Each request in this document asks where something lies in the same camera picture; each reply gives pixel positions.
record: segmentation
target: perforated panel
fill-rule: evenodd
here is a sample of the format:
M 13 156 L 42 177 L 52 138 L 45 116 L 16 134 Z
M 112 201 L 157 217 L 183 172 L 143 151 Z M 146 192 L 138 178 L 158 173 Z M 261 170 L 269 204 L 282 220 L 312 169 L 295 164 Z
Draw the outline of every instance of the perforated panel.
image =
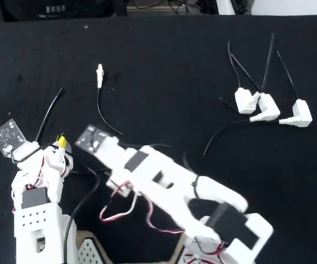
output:
M 78 250 L 78 264 L 104 264 L 93 240 L 84 240 Z

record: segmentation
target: white plastic bracket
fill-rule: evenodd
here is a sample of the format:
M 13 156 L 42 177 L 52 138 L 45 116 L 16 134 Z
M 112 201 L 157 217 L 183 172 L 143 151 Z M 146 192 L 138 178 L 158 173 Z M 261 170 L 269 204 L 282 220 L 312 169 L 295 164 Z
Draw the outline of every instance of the white plastic bracket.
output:
M 234 93 L 234 97 L 236 99 L 238 112 L 240 114 L 251 114 L 256 109 L 260 93 L 256 92 L 254 95 L 252 95 L 248 89 L 239 87 Z
M 272 96 L 268 93 L 261 93 L 259 98 L 260 114 L 250 117 L 250 122 L 256 121 L 272 121 L 281 114 L 277 104 Z
M 294 116 L 280 119 L 279 123 L 281 125 L 295 125 L 299 128 L 306 128 L 313 121 L 309 106 L 305 100 L 297 99 L 292 109 Z

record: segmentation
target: red and white wire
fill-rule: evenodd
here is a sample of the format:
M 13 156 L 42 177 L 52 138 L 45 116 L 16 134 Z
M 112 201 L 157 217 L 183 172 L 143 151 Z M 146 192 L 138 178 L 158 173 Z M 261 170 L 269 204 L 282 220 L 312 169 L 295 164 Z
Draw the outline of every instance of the red and white wire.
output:
M 151 223 L 151 216 L 152 216 L 152 213 L 154 211 L 154 206 L 153 206 L 152 202 L 149 200 L 149 198 L 147 198 L 145 195 L 143 195 L 143 196 L 147 200 L 147 205 L 149 206 L 149 211 L 147 212 L 147 215 L 146 215 L 146 223 L 148 224 L 148 226 L 150 228 L 154 228 L 154 229 L 157 229 L 160 232 L 170 233 L 170 234 L 184 233 L 184 229 L 161 229 L 161 228 L 158 228 L 158 227 L 154 226 Z
M 138 198 L 138 195 L 137 194 L 134 194 L 134 197 L 133 197 L 133 202 L 132 202 L 132 205 L 130 207 L 130 209 L 127 211 L 127 212 L 124 212 L 124 213 L 118 213 L 118 214 L 115 214 L 114 216 L 110 216 L 110 217 L 107 217 L 107 218 L 104 218 L 103 217 L 103 214 L 104 212 L 106 211 L 107 207 L 109 206 L 109 204 L 111 203 L 111 200 L 112 198 L 114 197 L 114 195 L 124 186 L 127 186 L 130 184 L 130 181 L 125 181 L 124 183 L 120 184 L 116 190 L 111 194 L 111 197 L 110 197 L 110 202 L 108 203 L 108 205 L 106 205 L 100 212 L 100 215 L 99 215 L 99 218 L 101 221 L 103 221 L 104 223 L 107 223 L 107 222 L 112 222 L 114 220 L 117 220 L 123 216 L 127 216 L 129 214 L 132 213 L 132 211 L 134 210 L 134 207 L 135 207 L 135 204 L 136 204 L 136 200 Z

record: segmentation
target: black cloth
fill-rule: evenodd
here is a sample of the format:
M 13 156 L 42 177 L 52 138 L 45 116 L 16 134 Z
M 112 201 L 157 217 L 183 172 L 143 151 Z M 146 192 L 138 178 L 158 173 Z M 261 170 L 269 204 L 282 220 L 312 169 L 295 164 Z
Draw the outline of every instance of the black cloth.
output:
M 203 148 L 216 129 L 243 117 L 226 107 L 237 88 L 227 56 L 234 54 L 261 83 L 270 35 L 293 77 L 299 98 L 308 102 L 314 121 L 308 128 L 274 124 L 238 126 L 216 139 L 205 158 Z M 96 109 L 97 64 L 106 71 L 101 107 L 109 122 L 133 144 L 166 143 L 160 148 L 200 175 L 208 175 L 242 194 L 248 212 L 267 219 L 275 232 L 257 263 L 317 263 L 317 17 L 157 17 L 64 20 L 0 24 L 0 126 L 13 118 L 33 140 L 60 87 L 65 93 L 46 124 L 42 142 L 65 133 L 74 143 L 88 124 L 106 129 Z M 243 79 L 243 85 L 255 90 Z M 265 91 L 288 117 L 295 101 L 275 53 Z M 73 147 L 77 162 L 100 168 Z M 10 184 L 17 171 L 0 153 L 0 263 L 14 263 Z M 109 257 L 119 262 L 168 260 L 178 237 L 145 224 L 147 204 L 103 224 L 98 215 L 110 189 L 102 187 L 80 210 L 80 230 L 94 232 Z M 61 206 L 71 213 L 95 180 L 70 175 Z M 110 213 L 129 208 L 131 199 L 116 197 Z M 203 215 L 204 206 L 195 207 Z M 155 209 L 153 223 L 174 228 Z

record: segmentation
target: desk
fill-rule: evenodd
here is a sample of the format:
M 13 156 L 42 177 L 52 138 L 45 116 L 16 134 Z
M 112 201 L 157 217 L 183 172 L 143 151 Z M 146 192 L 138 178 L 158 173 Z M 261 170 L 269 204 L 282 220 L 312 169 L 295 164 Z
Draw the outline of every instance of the desk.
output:
M 241 119 L 218 99 L 233 103 L 237 88 L 227 40 L 261 83 L 271 32 L 276 33 L 275 48 L 287 63 L 299 97 L 308 102 L 313 123 L 305 129 L 234 129 L 215 140 L 202 158 L 214 131 Z M 123 132 L 122 141 L 161 142 L 189 150 L 188 160 L 197 173 L 242 194 L 249 201 L 248 212 L 260 213 L 275 229 L 257 263 L 317 263 L 317 17 L 178 16 L 0 24 L 0 125 L 13 118 L 32 140 L 54 95 L 64 87 L 42 142 L 66 133 L 74 143 L 88 124 L 105 129 L 96 109 L 98 63 L 106 71 L 101 107 Z M 252 89 L 246 79 L 243 83 Z M 276 56 L 265 90 L 282 116 L 290 115 L 295 98 Z M 82 159 L 94 168 L 100 166 L 74 151 L 75 162 Z M 182 151 L 163 151 L 181 163 Z M 14 263 L 10 183 L 16 171 L 0 153 L 3 264 Z M 61 202 L 65 213 L 71 213 L 93 182 L 87 175 L 66 179 Z M 143 199 L 127 218 L 99 221 L 111 192 L 104 182 L 76 217 L 78 229 L 94 232 L 115 263 L 168 260 L 178 237 L 145 225 Z M 118 197 L 109 213 L 125 210 L 130 203 Z M 153 223 L 173 226 L 159 209 Z

